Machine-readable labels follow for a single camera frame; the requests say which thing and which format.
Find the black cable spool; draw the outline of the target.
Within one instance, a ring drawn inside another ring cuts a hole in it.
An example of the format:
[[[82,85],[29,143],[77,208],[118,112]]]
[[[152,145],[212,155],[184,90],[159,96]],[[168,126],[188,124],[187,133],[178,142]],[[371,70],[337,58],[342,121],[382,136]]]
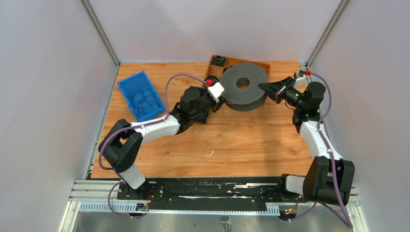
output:
[[[220,78],[225,89],[225,104],[238,112],[259,108],[267,98],[259,84],[265,84],[268,80],[268,74],[255,64],[242,63],[228,68]]]

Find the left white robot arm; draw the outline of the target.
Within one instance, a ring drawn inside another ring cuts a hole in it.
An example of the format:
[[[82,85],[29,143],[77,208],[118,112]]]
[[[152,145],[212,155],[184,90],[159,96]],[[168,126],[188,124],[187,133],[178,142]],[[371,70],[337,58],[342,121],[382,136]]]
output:
[[[118,120],[98,147],[100,156],[129,185],[135,199],[144,199],[148,194],[146,178],[135,164],[140,147],[165,136],[181,134],[201,115],[219,110],[225,102],[224,92],[220,83],[206,88],[189,87],[165,116],[140,123]]]

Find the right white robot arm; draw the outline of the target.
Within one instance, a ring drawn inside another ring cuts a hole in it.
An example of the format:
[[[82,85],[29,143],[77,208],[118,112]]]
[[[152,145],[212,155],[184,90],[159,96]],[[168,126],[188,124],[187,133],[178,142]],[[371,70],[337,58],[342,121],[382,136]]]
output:
[[[325,134],[318,112],[326,86],[311,82],[303,92],[294,86],[296,78],[259,84],[276,103],[285,101],[294,107],[293,124],[305,140],[312,155],[312,164],[305,176],[283,174],[276,188],[277,197],[287,202],[296,195],[306,201],[346,206],[349,202],[355,165],[342,158]]]

